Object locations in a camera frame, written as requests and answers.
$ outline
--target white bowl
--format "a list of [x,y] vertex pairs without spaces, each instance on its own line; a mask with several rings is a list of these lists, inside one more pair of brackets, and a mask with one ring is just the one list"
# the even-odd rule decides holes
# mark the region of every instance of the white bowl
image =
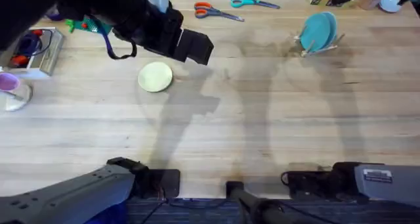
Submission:
[[401,6],[398,5],[400,0],[381,0],[379,6],[386,12],[397,12],[401,9]]

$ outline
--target cup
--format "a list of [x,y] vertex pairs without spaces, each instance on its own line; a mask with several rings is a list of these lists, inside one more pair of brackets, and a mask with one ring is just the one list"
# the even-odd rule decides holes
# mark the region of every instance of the cup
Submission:
[[21,109],[32,98],[32,87],[14,74],[0,72],[0,107],[8,112]]

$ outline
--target plate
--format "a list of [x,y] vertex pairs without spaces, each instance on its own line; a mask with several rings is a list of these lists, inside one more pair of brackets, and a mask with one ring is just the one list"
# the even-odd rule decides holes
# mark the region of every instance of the plate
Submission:
[[310,51],[322,49],[329,37],[331,24],[326,15],[322,13],[313,14],[305,21],[306,28],[301,36],[301,44],[305,50],[308,50],[312,41],[313,46]]
[[166,89],[172,82],[172,69],[163,62],[147,64],[138,73],[138,84],[147,92],[155,93]]
[[401,6],[398,5],[400,0],[381,0],[379,6],[386,12],[394,13],[401,9]]
[[335,15],[331,12],[322,12],[328,20],[329,20],[329,26],[330,26],[330,33],[328,40],[326,41],[325,45],[322,48],[326,48],[330,46],[333,42],[335,37],[337,36],[337,19],[335,18]]

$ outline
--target wooden table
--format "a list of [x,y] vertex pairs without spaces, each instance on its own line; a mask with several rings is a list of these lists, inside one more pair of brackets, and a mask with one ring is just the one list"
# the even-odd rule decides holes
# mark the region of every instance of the wooden table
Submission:
[[[209,1],[245,22],[194,17]],[[265,0],[172,0],[184,27],[215,45],[208,66],[140,50],[111,60],[100,35],[58,26],[67,39],[51,79],[35,81],[24,109],[1,114],[0,195],[63,181],[124,156],[182,172],[183,197],[223,197],[228,180],[261,196],[284,196],[279,175],[337,161],[420,165],[420,20],[396,14]],[[293,35],[316,12],[336,14],[341,46],[301,58]],[[129,43],[112,36],[118,54]],[[146,93],[138,71],[167,62],[175,80]]]

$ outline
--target small yellow plate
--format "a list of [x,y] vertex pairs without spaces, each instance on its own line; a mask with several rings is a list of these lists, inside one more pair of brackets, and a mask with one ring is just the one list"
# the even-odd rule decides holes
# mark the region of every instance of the small yellow plate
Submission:
[[147,92],[155,93],[166,89],[172,82],[172,69],[163,62],[147,64],[138,73],[138,84]]

